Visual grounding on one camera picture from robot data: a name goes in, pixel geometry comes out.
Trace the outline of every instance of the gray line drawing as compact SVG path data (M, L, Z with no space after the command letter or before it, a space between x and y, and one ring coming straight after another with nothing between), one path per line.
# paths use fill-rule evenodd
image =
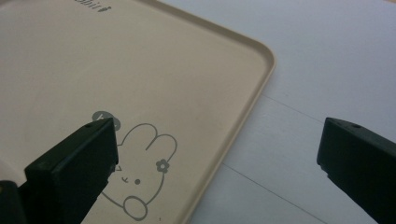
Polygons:
M106 111L98 111L94 114L95 116L92 116L92 119L98 119L101 118L99 115L103 115L102 117L105 116L111 116L112 118L114 118L110 113L106 112ZM124 197L121 197L118 192L115 191L120 191L122 189L116 189L116 187L111 190L108 189L108 191L106 191L106 189L102 192L102 195L105 196L110 202L112 202L113 204L115 204L117 207L123 209L124 213L126 215L128 215L129 217L131 217L133 220L135 221L142 221L146 218L146 216L149 213L149 204L152 203L155 198L157 198L157 196L160 194L162 188L163 188L163 183L165 180L165 174L167 174L169 172L169 168L170 168L170 160L173 158L173 156L175 155L176 151L177 151L177 140L174 136L172 136L171 134L167 134L167 133L163 133L163 134L159 134L157 128L150 123L141 123L138 124L136 126L134 126L122 139L121 143L118 144L119 147L119 154L120 152L122 152L122 150L132 150L132 152L130 151L130 153L133 153L134 150L138 150L136 148L125 148L128 146L125 146L125 142L129 141L129 142L133 142L133 141L138 141L139 139L134 139L134 133L141 131L142 129L146 129L146 130L152 130L151 136L149 137L149 142L147 144L146 147L143 147L142 150L144 150L143 153L149 153L150 149L153 147L153 144L156 143L156 141L158 141L159 139L164 139L166 138L166 140L168 142L173 143L172 144L172 148L170 149L170 155L167 158L161 158L158 161L154 161L152 163L152 170L150 170L151 172L155 172L156 174L160 174L160 175L151 175L149 177L147 176L137 176L137 179L133 179L132 176L134 174L132 174L133 172L131 172L131 169L128 170L127 168L130 168L128 166L131 166L131 164L129 163L124 163L122 164L120 162L119 165L116 166L116 175L113 177L116 179L111 179L108 185L114 185L114 186L134 186L134 187L139 187L141 184L147 184L148 181L146 181L148 178L150 178L152 185L151 188L155 189L154 191L152 191L151 194L146 194L145 196L139 195L138 190L133 191L133 187L124 187L124 191L128 191L131 192L130 194L128 194L127 192L124 193Z

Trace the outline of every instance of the rabbit face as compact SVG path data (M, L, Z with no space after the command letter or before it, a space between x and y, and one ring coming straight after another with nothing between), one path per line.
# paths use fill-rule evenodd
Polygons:
M161 192L176 150L172 135L159 134L152 124L136 125L119 144L119 164L102 194L134 220L143 220Z

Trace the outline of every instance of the flower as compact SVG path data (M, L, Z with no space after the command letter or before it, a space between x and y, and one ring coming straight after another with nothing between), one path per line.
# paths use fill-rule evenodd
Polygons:
M170 165L166 160L162 159L160 161L157 161L155 164L157 165L158 172L163 172L164 174L168 172L168 168Z

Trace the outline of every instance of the tray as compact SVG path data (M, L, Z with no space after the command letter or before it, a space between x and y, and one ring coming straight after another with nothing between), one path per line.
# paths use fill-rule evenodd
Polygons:
M0 1L0 177L116 120L120 165L83 223L186 223L276 61L157 1Z

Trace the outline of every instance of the cartoon rabbit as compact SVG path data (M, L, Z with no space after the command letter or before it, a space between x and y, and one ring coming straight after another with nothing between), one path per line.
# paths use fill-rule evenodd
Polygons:
M149 123L134 126L119 144L119 165L102 194L134 220L145 219L176 151L177 140L172 135L159 134Z

